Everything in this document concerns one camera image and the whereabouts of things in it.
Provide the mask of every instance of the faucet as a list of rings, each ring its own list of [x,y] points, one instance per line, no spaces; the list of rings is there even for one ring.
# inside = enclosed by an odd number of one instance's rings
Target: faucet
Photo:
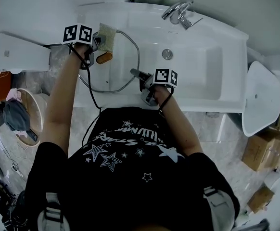
[[[193,4],[193,0],[180,0],[176,4],[172,5],[169,7],[161,16],[164,20],[170,16],[170,22],[172,24],[178,24],[181,23],[185,30],[188,28],[192,27],[199,21],[201,21],[203,18],[200,20],[196,21],[195,23],[191,23],[189,20],[185,18],[185,13],[186,10],[189,9],[189,7]]]

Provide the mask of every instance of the laundry basket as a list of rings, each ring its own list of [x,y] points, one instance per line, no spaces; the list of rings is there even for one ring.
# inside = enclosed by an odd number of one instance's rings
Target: laundry basket
[[[17,134],[16,137],[24,145],[34,147],[39,144],[49,96],[44,93],[33,94],[27,89],[23,88],[19,88],[18,90],[21,92],[22,104],[30,116],[30,128],[37,135],[38,139],[37,141],[34,141],[29,136],[25,137],[24,135]]]

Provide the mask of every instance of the marble floor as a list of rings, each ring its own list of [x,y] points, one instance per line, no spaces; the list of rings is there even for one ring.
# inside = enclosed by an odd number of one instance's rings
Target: marble floor
[[[51,49],[51,68],[48,72],[20,73],[15,75],[13,86],[27,88],[33,93],[50,94],[67,56],[67,47],[53,47]],[[97,114],[96,110],[74,107],[69,156],[80,148],[82,137]],[[267,175],[267,171],[254,172],[241,161],[247,137],[236,128],[227,114],[185,112],[185,116],[199,136],[203,151],[215,162],[220,172],[228,180],[244,209]],[[24,177],[11,170],[12,162],[7,158],[3,147],[18,163],[19,170]],[[0,127],[0,167],[5,174],[4,181],[14,194],[25,189],[26,179],[34,162],[36,151],[36,147],[25,148],[17,143],[14,133],[6,125]]]

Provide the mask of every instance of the floor drain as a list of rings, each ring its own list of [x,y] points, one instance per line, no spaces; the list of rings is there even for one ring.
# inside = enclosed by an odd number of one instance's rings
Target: floor drain
[[[163,50],[162,56],[164,59],[170,60],[173,57],[173,53],[170,49],[165,49],[165,50]]]

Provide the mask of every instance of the white sink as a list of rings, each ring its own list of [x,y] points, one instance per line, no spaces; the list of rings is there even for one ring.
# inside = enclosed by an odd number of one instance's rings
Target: white sink
[[[174,96],[184,111],[243,112],[247,74],[248,36],[212,18],[187,12],[195,22],[187,31],[181,25],[163,20],[166,6],[140,3],[103,3],[79,8],[78,22],[98,31],[99,23],[116,27],[129,35],[140,50],[140,70],[154,73],[156,68],[172,68],[178,73]],[[171,60],[162,57],[170,49]],[[103,54],[95,52],[95,57]],[[91,84],[97,90],[117,90],[137,68],[137,50],[123,35],[116,34],[113,59],[91,68]],[[87,80],[85,71],[81,73]],[[148,107],[140,99],[139,80],[116,94],[94,93],[101,107]],[[78,81],[75,106],[93,105],[88,88]]]

